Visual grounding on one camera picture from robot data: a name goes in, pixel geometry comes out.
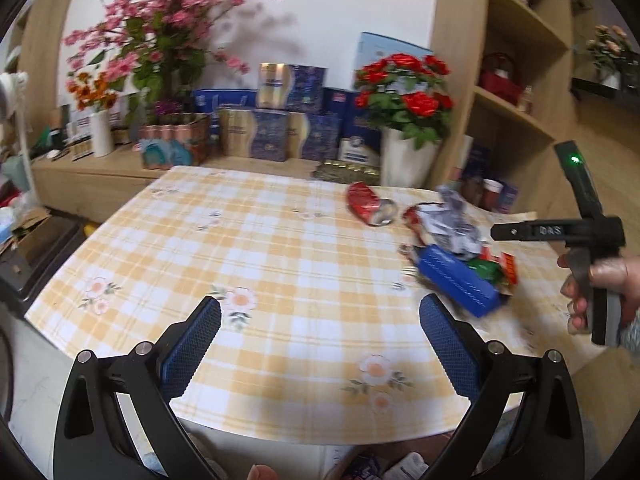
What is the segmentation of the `person's right hand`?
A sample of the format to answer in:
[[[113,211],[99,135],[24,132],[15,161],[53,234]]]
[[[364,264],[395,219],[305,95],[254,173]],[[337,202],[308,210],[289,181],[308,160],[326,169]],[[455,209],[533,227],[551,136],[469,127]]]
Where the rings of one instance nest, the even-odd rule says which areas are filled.
[[[592,287],[614,290],[620,294],[622,307],[620,327],[631,326],[639,310],[639,258],[601,259],[590,266],[588,276]],[[561,295],[570,300],[567,305],[570,314],[570,320],[567,323],[568,332],[572,335],[587,333],[587,299],[573,274],[570,274],[563,283]]]

